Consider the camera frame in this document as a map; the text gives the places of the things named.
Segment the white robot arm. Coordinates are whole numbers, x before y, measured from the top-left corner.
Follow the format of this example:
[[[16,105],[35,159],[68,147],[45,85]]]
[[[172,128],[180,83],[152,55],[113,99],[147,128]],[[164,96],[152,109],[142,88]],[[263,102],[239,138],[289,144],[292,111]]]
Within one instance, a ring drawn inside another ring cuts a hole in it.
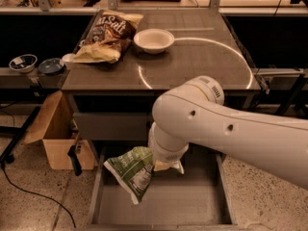
[[[155,101],[150,148],[161,162],[191,143],[215,149],[308,189],[308,121],[227,108],[219,83],[199,76]]]

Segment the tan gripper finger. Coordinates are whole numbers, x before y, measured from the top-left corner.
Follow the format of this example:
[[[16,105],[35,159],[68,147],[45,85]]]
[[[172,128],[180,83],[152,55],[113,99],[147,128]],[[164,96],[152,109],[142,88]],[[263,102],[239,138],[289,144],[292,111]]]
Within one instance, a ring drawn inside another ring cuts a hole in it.
[[[159,161],[159,160],[156,160],[154,162],[154,170],[155,171],[162,171],[162,170],[167,170],[171,167],[174,166],[174,162],[162,162],[162,161]]]

